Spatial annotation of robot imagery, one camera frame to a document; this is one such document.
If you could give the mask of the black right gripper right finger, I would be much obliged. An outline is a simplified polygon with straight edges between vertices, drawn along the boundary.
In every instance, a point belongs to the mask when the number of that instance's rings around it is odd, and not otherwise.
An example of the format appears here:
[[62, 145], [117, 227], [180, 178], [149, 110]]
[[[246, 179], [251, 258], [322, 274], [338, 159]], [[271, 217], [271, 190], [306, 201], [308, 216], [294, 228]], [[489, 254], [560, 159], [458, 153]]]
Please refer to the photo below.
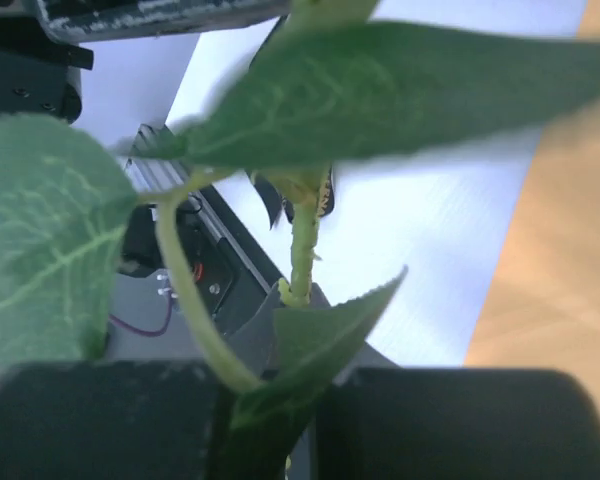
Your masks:
[[554, 370], [361, 368], [314, 439], [316, 479], [600, 479], [600, 415]]

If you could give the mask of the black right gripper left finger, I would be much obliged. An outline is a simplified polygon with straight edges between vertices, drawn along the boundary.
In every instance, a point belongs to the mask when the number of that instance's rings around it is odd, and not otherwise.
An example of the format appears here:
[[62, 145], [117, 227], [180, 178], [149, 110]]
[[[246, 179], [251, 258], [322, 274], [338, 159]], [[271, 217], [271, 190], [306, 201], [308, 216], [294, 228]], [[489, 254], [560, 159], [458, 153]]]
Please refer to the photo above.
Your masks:
[[12, 367], [0, 479], [202, 479], [223, 393], [196, 361]]

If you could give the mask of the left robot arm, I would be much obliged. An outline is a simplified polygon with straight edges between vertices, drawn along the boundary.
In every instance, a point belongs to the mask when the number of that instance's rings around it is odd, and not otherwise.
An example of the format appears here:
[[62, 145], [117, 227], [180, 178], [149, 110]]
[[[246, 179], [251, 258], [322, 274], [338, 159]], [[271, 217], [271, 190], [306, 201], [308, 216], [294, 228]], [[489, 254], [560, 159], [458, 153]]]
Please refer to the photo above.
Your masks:
[[0, 1], [0, 114], [75, 122], [92, 42], [248, 27], [289, 11], [287, 1]]

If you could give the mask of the pink fake rose stem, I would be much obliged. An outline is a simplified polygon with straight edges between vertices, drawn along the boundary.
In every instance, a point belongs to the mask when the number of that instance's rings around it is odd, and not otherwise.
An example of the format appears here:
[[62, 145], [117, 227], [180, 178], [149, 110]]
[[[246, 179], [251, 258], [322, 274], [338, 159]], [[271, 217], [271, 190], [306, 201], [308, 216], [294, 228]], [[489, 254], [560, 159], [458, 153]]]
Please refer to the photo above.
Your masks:
[[184, 185], [134, 190], [87, 133], [46, 114], [0, 115], [0, 364], [101, 355], [110, 283], [132, 211], [157, 239], [207, 367], [232, 394], [221, 473], [277, 476], [331, 381], [398, 280], [329, 308], [309, 304], [318, 217], [295, 213], [292, 277], [274, 313], [278, 375], [265, 381], [203, 307], [176, 234], [188, 194], [238, 169], [327, 170], [551, 121], [600, 97], [600, 40], [529, 39], [370, 19], [371, 4], [298, 1], [287, 25], [211, 112], [143, 150], [184, 161]]

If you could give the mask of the orange wrapping paper sheet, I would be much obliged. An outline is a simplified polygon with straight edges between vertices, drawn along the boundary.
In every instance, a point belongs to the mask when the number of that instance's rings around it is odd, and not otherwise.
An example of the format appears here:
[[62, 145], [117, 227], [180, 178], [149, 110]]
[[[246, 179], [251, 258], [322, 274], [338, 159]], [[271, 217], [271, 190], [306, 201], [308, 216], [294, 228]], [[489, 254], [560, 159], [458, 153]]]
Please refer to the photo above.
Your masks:
[[543, 134], [466, 362], [600, 371], [600, 101]]

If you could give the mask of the black ribbon with gold text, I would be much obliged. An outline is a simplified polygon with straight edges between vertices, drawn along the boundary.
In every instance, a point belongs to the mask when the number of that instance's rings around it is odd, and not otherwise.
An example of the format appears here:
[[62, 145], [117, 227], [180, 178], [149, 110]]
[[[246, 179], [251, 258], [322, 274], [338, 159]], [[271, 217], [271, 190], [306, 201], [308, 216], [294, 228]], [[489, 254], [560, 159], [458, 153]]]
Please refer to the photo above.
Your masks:
[[247, 171], [247, 176], [267, 212], [272, 229], [284, 215], [289, 223], [302, 205], [323, 218], [335, 208], [334, 171], [324, 169], [269, 169]]

